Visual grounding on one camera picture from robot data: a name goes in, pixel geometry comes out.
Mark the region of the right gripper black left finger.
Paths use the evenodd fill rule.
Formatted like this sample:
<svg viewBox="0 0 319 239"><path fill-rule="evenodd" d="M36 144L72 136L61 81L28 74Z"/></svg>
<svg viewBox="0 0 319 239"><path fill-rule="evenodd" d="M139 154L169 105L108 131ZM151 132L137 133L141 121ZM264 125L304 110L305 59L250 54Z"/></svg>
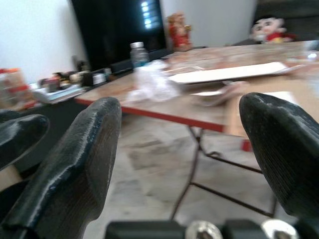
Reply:
<svg viewBox="0 0 319 239"><path fill-rule="evenodd" d="M105 204L121 119L121 105L112 97L83 110L1 222L1 238L82 238Z"/></svg>

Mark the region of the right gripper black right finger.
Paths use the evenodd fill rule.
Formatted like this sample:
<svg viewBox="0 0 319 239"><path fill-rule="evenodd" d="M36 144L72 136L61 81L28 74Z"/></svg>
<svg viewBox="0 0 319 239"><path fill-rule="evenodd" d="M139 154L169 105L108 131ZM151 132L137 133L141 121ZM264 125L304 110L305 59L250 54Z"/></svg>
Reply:
<svg viewBox="0 0 319 239"><path fill-rule="evenodd" d="M239 101L256 160L284 211L319 216L319 124L300 106L262 93Z"/></svg>

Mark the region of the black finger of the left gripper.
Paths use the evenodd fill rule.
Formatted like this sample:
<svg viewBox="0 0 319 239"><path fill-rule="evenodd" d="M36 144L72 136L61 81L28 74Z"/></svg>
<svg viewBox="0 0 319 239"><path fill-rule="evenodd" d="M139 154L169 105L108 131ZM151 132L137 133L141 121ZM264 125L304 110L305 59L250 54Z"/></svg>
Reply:
<svg viewBox="0 0 319 239"><path fill-rule="evenodd" d="M12 165L45 136L49 119L43 115L22 116L15 111L0 112L0 168Z"/></svg>

